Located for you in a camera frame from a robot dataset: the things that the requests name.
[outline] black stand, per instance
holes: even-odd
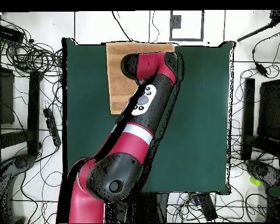
[[[264,30],[267,30],[267,29],[269,29],[271,27],[276,26],[278,23],[280,23],[280,10],[276,10],[276,11],[275,10],[271,10],[270,18],[271,18],[271,22],[268,25],[266,25],[264,27],[261,27],[260,29],[257,29],[256,31],[253,31],[252,33],[249,33],[249,34],[239,38],[237,40],[237,42],[245,40],[245,39],[247,39],[247,38],[249,38],[249,37],[251,37],[251,36],[253,36],[255,34],[258,34],[258,33],[262,32]]]
[[[244,82],[243,106],[243,137],[241,139],[241,160],[250,160],[252,148],[270,153],[280,158],[280,117],[277,118],[280,99],[280,80],[264,82],[260,89],[260,116],[258,120],[257,136],[253,135],[254,127],[254,94],[255,79]]]

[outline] wooden board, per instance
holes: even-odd
[[[174,44],[115,42],[106,44],[107,73],[111,114],[120,114],[128,99],[135,93],[137,84],[127,78],[120,68],[123,57],[129,53],[174,52]]]

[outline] black cable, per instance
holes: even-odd
[[[264,38],[264,39],[262,39],[261,41],[259,41],[258,43],[256,43],[256,45],[254,46],[254,48],[253,48],[253,50],[252,50],[252,58],[253,58],[253,61],[254,61],[255,63],[256,63],[256,61],[255,61],[255,58],[254,58],[254,53],[255,53],[256,47],[257,47],[261,42],[263,42],[263,41],[265,41],[265,40],[268,40],[268,39],[270,39],[270,38],[273,38],[274,36],[279,35],[279,34],[280,34],[280,32],[277,32],[277,33],[273,34],[272,36],[269,36],[269,37],[267,37],[267,38]]]
[[[24,184],[24,182],[25,182],[25,179],[26,179],[26,172],[24,172],[24,179],[23,179],[23,181],[22,181],[22,183],[21,183],[20,190],[21,190],[22,194],[23,194],[26,198],[28,198],[29,200],[35,202],[35,204],[36,204],[36,209],[34,210],[33,214],[31,215],[31,217],[30,217],[29,220],[28,220],[28,223],[27,223],[27,224],[29,224],[29,223],[31,222],[32,217],[34,216],[34,214],[36,213],[37,209],[39,208],[39,206],[38,206],[38,204],[37,204],[37,202],[36,202],[35,200],[33,200],[32,198],[28,197],[28,196],[24,193],[24,191],[23,191],[23,184]]]
[[[152,15],[152,24],[153,24],[153,26],[156,28],[156,30],[157,30],[157,36],[156,36],[156,40],[154,40],[153,42],[156,42],[157,40],[158,40],[158,37],[159,37],[159,35],[160,35],[160,31],[159,31],[159,29],[155,26],[155,24],[153,23],[153,18],[155,17],[155,10],[153,11],[153,15]]]
[[[20,156],[17,156],[17,154],[18,154],[20,151],[22,151],[24,148],[19,149],[19,150],[15,153],[15,155],[14,155],[13,157],[11,157],[11,158],[5,160],[4,162],[1,162],[1,163],[0,163],[0,170],[4,168],[4,165],[8,165],[8,164],[6,164],[8,161],[13,160],[13,159],[16,159],[16,158],[19,158]]]
[[[23,200],[23,199],[11,199],[11,201],[14,202],[33,202],[31,200]],[[54,202],[54,203],[58,203],[58,201],[54,201],[54,200],[35,200],[35,202]]]
[[[148,43],[150,43],[151,42],[151,11],[149,11],[149,20],[148,20]]]
[[[50,47],[49,45],[43,44],[43,43],[37,43],[37,44],[32,44],[30,42],[28,42],[27,36],[26,36],[26,32],[29,33],[27,30],[24,30],[22,28],[20,28],[17,25],[14,25],[10,22],[7,22],[10,25],[7,25],[6,27],[11,27],[13,29],[16,30],[20,30],[24,33],[24,42],[22,45],[19,44],[15,44],[12,43],[8,40],[4,40],[2,38],[0,38],[0,44],[2,45],[2,49],[6,50],[6,54],[1,54],[1,55],[5,55],[7,57],[7,59],[10,62],[10,65],[15,67],[15,72],[17,72],[20,77],[27,77],[28,76],[20,73],[18,70],[22,71],[22,72],[26,72],[29,73],[29,71],[32,70],[40,70],[43,74],[46,74],[46,72],[54,72],[54,70],[56,68],[59,68],[61,66],[61,56],[62,56],[62,49],[58,50],[57,52],[54,53],[54,50],[52,47]],[[52,51],[48,51],[47,49],[41,47],[42,46],[47,46],[49,47]],[[16,51],[18,49],[24,50],[26,53],[25,54],[18,54]],[[57,72],[57,76],[59,77],[59,81],[60,81],[60,71],[59,73]]]
[[[21,123],[21,121],[20,121],[20,119],[19,119],[19,116],[16,114],[16,112],[15,112],[12,108],[10,108],[9,106],[7,106],[5,103],[1,102],[1,104],[3,104],[5,107],[7,107],[8,109],[10,109],[10,110],[13,111],[13,113],[16,115],[16,118],[17,118],[17,120],[18,120],[18,122],[19,122],[19,124],[20,124],[20,126],[21,126],[21,128],[22,128],[22,130],[23,130],[23,132],[25,133],[25,136],[26,136],[27,140],[28,140],[27,132],[25,131],[24,126],[22,125],[22,123]]]
[[[60,173],[59,171],[53,171],[53,172],[50,173],[50,174],[47,176],[47,178],[44,180],[43,189],[42,189],[42,191],[41,191],[41,199],[42,199],[43,201],[44,201],[44,185],[45,185],[45,184],[48,185],[48,186],[50,186],[50,187],[59,187],[59,186],[61,185],[61,183],[60,183],[59,185],[49,185],[49,184],[47,183],[47,179],[48,179],[52,174],[54,174],[54,173],[59,173],[59,174],[62,175],[62,173]],[[44,211],[44,212],[41,212],[41,215],[42,215],[43,218],[44,218],[44,224],[46,224],[45,211]]]
[[[35,224],[35,223],[41,218],[41,216],[43,216],[43,212],[46,211],[47,206],[48,206],[48,204],[45,202],[45,203],[43,204],[43,206],[41,207],[41,215],[40,215],[33,223],[31,223],[31,224]]]
[[[57,213],[52,213],[52,214],[48,217],[48,219],[44,222],[44,224],[46,224],[46,223],[49,224],[49,223],[48,223],[49,219],[51,218],[51,216],[54,216],[54,215],[57,215]]]
[[[200,220],[199,220],[199,218],[198,218],[197,216],[195,216],[191,211],[189,211],[189,213],[190,213],[199,223],[201,223]]]
[[[248,216],[248,218],[249,218],[249,220],[250,220],[251,222],[253,222],[253,221],[252,221],[252,219],[251,219],[251,217],[250,217],[250,215],[249,215],[249,211],[248,211],[248,207],[247,207],[247,201],[248,201],[248,198],[250,198],[250,197],[253,196],[253,195],[257,195],[257,196],[262,197],[262,198],[264,198],[265,200],[267,200],[267,198],[266,198],[265,196],[263,196],[263,195],[261,195],[261,194],[259,194],[259,193],[252,193],[252,194],[250,194],[250,195],[248,195],[248,196],[246,197],[244,203],[245,203],[245,208],[246,208],[247,216]]]
[[[40,162],[40,177],[41,177],[41,179],[43,180],[43,182],[44,182],[46,185],[50,186],[49,184],[46,183],[46,180],[44,179],[44,177],[43,177],[43,175],[42,175],[42,173],[41,173],[41,170],[42,170],[42,168],[41,168],[41,160],[42,160],[42,155],[43,155],[44,141],[45,141],[48,137],[51,137],[51,135],[47,135],[47,136],[44,138],[44,140],[43,140],[43,144],[42,144],[42,147],[41,147],[41,155],[40,155],[40,160],[39,160],[39,162]]]
[[[47,156],[45,156],[45,157],[43,157],[43,158],[41,158],[41,159],[43,160],[43,159],[45,159],[45,158],[47,158],[47,157],[49,157],[49,156],[55,154],[58,150],[59,150],[59,148],[56,148],[55,151],[54,151],[53,153],[51,153],[51,154],[49,154],[49,155],[47,155]],[[44,167],[45,167],[47,164],[48,164],[48,161],[45,163],[45,165],[44,165],[41,169],[43,170]],[[23,185],[23,187],[26,186],[30,181],[32,181],[39,173],[40,173],[40,172],[36,173],[25,185]],[[12,195],[12,198],[13,198],[13,197],[15,196],[15,194],[17,194],[19,191],[20,191],[20,189],[17,190],[17,191]]]
[[[111,11],[111,12],[112,12],[113,18],[114,18],[114,19],[116,20],[116,22],[118,23],[118,25],[119,25],[121,31],[124,33],[124,35],[128,38],[129,41],[133,41],[133,39],[129,38],[129,37],[127,36],[127,34],[125,33],[123,27],[120,25],[119,21],[118,21],[117,18],[115,17],[114,11]]]

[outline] black frame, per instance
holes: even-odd
[[[0,149],[27,142],[28,154],[39,153],[39,108],[41,73],[30,72],[27,131],[15,131],[0,135]]]
[[[240,158],[250,160],[253,147],[280,158],[280,141],[253,135],[254,95],[255,79],[248,78],[244,82],[243,136]]]
[[[170,11],[170,41],[203,41],[204,39],[204,10],[201,12],[201,36],[200,38],[172,38],[172,30],[180,29],[181,26],[181,15],[173,15],[173,10]]]

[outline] cable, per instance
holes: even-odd
[[[49,224],[48,221],[49,221],[49,219],[51,218],[51,216],[53,216],[53,215],[57,215],[57,213],[52,213],[52,214],[48,217],[48,219],[44,222],[44,224],[46,224],[46,223]]]
[[[271,79],[276,78],[276,77],[279,75],[279,73],[280,73],[279,67],[276,66],[276,65],[274,65],[275,59],[276,59],[277,54],[278,54],[278,51],[279,51],[280,42],[279,42],[278,47],[277,47],[277,52],[276,52],[275,58],[274,58],[274,60],[273,60],[273,62],[272,62],[272,65],[271,65],[274,69],[276,69],[276,70],[278,71],[277,75],[274,76],[274,77],[269,77],[269,76],[267,76],[267,75],[270,75],[270,74],[271,74],[271,69],[269,69],[269,73],[268,73],[267,70],[266,70],[268,67],[264,67],[263,65],[259,64],[258,62],[256,62],[256,61],[255,61],[255,58],[254,58],[254,54],[255,54],[256,47],[257,47],[261,42],[263,42],[263,41],[265,41],[265,40],[268,40],[268,39],[271,39],[271,38],[273,38],[274,36],[279,35],[279,34],[280,34],[280,32],[278,32],[278,33],[276,33],[276,34],[273,34],[273,35],[270,36],[270,37],[267,37],[267,38],[264,38],[264,39],[260,40],[258,43],[256,43],[256,45],[254,46],[254,48],[253,48],[253,50],[252,50],[252,58],[253,58],[253,61],[254,61],[254,63],[255,63],[255,66],[256,66],[257,71],[258,71],[260,74],[264,75],[265,77],[268,77],[268,78],[271,78]]]
[[[48,206],[48,204],[45,202],[45,203],[43,204],[43,206],[41,207],[41,215],[40,215],[33,223],[31,223],[31,224],[35,224],[35,223],[41,218],[41,216],[43,215],[43,212],[46,211],[47,206]]]
[[[54,151],[53,153],[51,153],[50,155],[47,155],[47,156],[43,157],[42,160],[45,159],[45,158],[47,158],[47,157],[49,157],[49,156],[51,156],[51,155],[53,155],[53,154],[56,153],[58,150],[59,150],[59,148],[56,148],[55,151]],[[41,169],[43,170],[44,167],[45,167],[47,164],[48,164],[48,161],[45,163],[45,165],[44,165]],[[25,185],[23,185],[23,187],[26,186],[30,181],[32,181],[39,173],[40,173],[40,172],[36,173]],[[17,190],[17,191],[12,195],[12,197],[14,197],[15,194],[17,194],[19,191],[20,191],[20,189]]]
[[[35,200],[33,200],[32,198],[28,197],[28,196],[25,194],[25,192],[23,191],[23,184],[24,184],[24,182],[25,182],[25,179],[26,179],[26,172],[24,172],[24,179],[23,179],[23,181],[22,181],[22,183],[21,183],[20,190],[21,190],[22,194],[23,194],[26,198],[28,198],[29,200],[35,202],[35,204],[36,204],[36,209],[34,210],[33,214],[31,215],[31,217],[30,217],[29,220],[28,220],[28,223],[27,223],[27,224],[29,224],[29,223],[31,222],[32,217],[34,216],[34,214],[36,213],[37,209],[39,208],[39,206],[38,206],[38,204],[37,204],[37,202],[36,202]]]
[[[155,26],[155,24],[153,23],[153,18],[155,17],[155,10],[153,11],[153,15],[152,15],[152,24],[153,24],[153,26],[156,28],[156,30],[157,30],[157,36],[156,36],[156,40],[154,40],[153,42],[156,42],[157,40],[158,40],[158,37],[159,37],[159,35],[160,35],[160,31],[159,31],[159,29]]]
[[[241,198],[242,198],[242,206],[244,204],[244,197],[243,195],[232,185],[230,185],[233,189],[235,189],[237,191],[237,193],[240,194]],[[220,198],[223,202],[223,204],[226,206],[226,204],[224,203],[223,199],[222,199],[222,196],[220,195]],[[226,219],[235,219],[235,220],[242,220],[243,222],[246,222],[245,220],[243,220],[243,217],[244,217],[244,210],[243,210],[243,215],[242,216],[239,216],[239,214],[237,214],[237,212],[235,212],[233,209],[229,208],[231,211],[233,211],[234,213],[236,213],[236,215],[238,215],[239,218],[226,218]]]
[[[129,41],[133,41],[133,39],[129,38],[128,35],[125,33],[123,27],[120,25],[119,21],[117,20],[117,18],[115,17],[115,14],[114,14],[114,11],[111,11],[112,12],[112,15],[113,15],[113,18],[116,20],[116,22],[118,23],[121,31],[124,33],[124,35],[128,38]]]
[[[182,195],[183,194],[187,194],[187,198],[182,198]],[[179,204],[179,200],[182,199],[184,202],[182,204]],[[179,196],[178,196],[178,200],[177,200],[177,204],[176,205],[173,205],[173,204],[168,204],[168,206],[172,206],[175,208],[175,211],[174,213],[171,213],[167,210],[167,213],[169,215],[171,215],[173,217],[172,219],[172,222],[175,223],[177,221],[177,217],[179,216],[180,219],[181,219],[181,222],[184,222],[184,221],[193,221],[193,220],[196,220],[198,222],[200,222],[200,219],[203,219],[201,218],[201,216],[203,215],[200,214],[200,216],[195,216],[190,210],[195,210],[195,211],[200,211],[199,209],[193,209],[192,206],[194,206],[192,204],[193,202],[191,201],[191,194],[187,193],[187,192],[181,192],[179,193]],[[194,219],[188,219],[188,216],[192,215],[194,217]]]
[[[47,135],[47,136],[44,138],[43,143],[44,143],[44,141],[46,140],[46,138],[48,138],[48,137],[51,137],[51,135]],[[42,175],[42,173],[41,173],[41,170],[42,170],[42,168],[41,168],[41,160],[42,160],[42,155],[43,155],[43,148],[44,148],[44,145],[42,145],[42,147],[41,147],[41,155],[40,155],[40,160],[39,160],[39,162],[40,162],[40,177],[41,177],[41,179],[43,180],[44,184],[46,184],[47,186],[50,186],[50,187],[55,187],[55,186],[53,186],[53,185],[51,186],[51,185],[47,184],[47,183],[46,183],[46,179],[44,179],[44,177],[43,177],[43,175]]]
[[[60,173],[59,171],[54,171],[54,172],[50,173],[50,174],[47,176],[47,178],[44,180],[43,189],[42,189],[42,191],[41,191],[41,199],[42,199],[43,201],[44,201],[44,185],[45,185],[45,184],[48,185],[48,186],[50,186],[50,187],[59,187],[59,186],[61,185],[61,182],[60,182],[59,185],[49,185],[49,184],[47,184],[47,179],[48,179],[52,174],[54,174],[54,173],[59,173],[59,174],[62,175],[62,173]],[[41,215],[42,215],[43,218],[44,218],[44,224],[46,224],[47,220],[46,220],[46,217],[45,217],[45,211],[42,212]]]
[[[27,140],[28,140],[27,132],[25,131],[24,126],[22,125],[22,123],[21,123],[21,121],[20,121],[20,119],[19,119],[19,116],[16,114],[16,112],[15,112],[12,108],[10,108],[10,107],[7,106],[6,104],[4,104],[3,102],[1,102],[1,104],[3,104],[5,107],[7,107],[8,109],[10,109],[10,110],[13,111],[13,113],[16,115],[16,118],[17,118],[17,120],[18,120],[18,122],[19,122],[19,124],[20,124],[20,126],[21,126],[21,128],[22,128],[22,130],[23,130],[23,132],[25,133],[25,136],[26,136]]]
[[[57,148],[55,149],[55,151],[54,151],[52,154],[49,154],[49,155],[47,155],[47,156],[45,156],[45,157],[42,157],[42,158],[39,159],[39,160],[36,160],[35,163],[40,162],[41,160],[43,160],[43,159],[45,159],[45,158],[47,158],[47,157],[49,157],[49,156],[55,154],[55,153],[59,150],[59,148],[60,148],[60,147],[57,147]]]
[[[24,40],[23,40],[23,44],[21,45],[0,38],[1,55],[6,56],[10,62],[10,64],[6,64],[3,62],[2,64],[5,64],[8,68],[9,65],[15,67],[14,71],[17,72],[20,75],[20,77],[26,77],[26,78],[29,78],[29,76],[26,76],[19,71],[22,71],[24,73],[29,73],[30,71],[38,70],[43,75],[45,75],[47,72],[56,72],[57,73],[56,75],[45,75],[45,76],[58,76],[57,82],[59,84],[59,82],[61,81],[60,68],[61,68],[62,49],[58,50],[57,52],[54,52],[53,48],[50,47],[49,45],[43,43],[37,43],[37,44],[30,43],[26,33],[29,34],[30,38],[31,38],[31,34],[27,30],[22,29],[19,26],[7,22],[5,20],[2,21],[9,23],[9,25],[7,25],[6,27],[16,29],[24,33]],[[24,51],[24,54],[19,54],[18,51]],[[62,104],[57,97],[57,92],[60,88],[61,87],[58,86],[56,92],[54,92],[53,90],[53,94],[56,98],[55,101]],[[46,98],[50,100],[50,102],[53,102],[53,104],[55,104],[58,107],[59,112],[61,112],[62,106],[58,106],[55,103],[55,101],[51,100],[41,89],[40,91],[46,96]]]
[[[149,21],[148,21],[148,43],[150,43],[151,42],[151,11],[149,11]]]
[[[251,222],[253,222],[252,221],[252,219],[251,219],[251,217],[250,217],[250,215],[249,215],[249,211],[248,211],[248,207],[247,207],[247,201],[248,201],[248,198],[250,198],[251,196],[253,196],[253,195],[257,195],[257,196],[259,196],[259,197],[262,197],[262,198],[264,198],[265,200],[267,200],[267,198],[266,197],[264,197],[263,195],[261,195],[261,194],[259,194],[259,193],[252,193],[252,194],[250,194],[249,196],[247,196],[246,197],[246,199],[245,199],[245,209],[246,209],[246,213],[247,213],[247,216],[248,216],[248,218],[249,218],[249,220],[251,221]]]

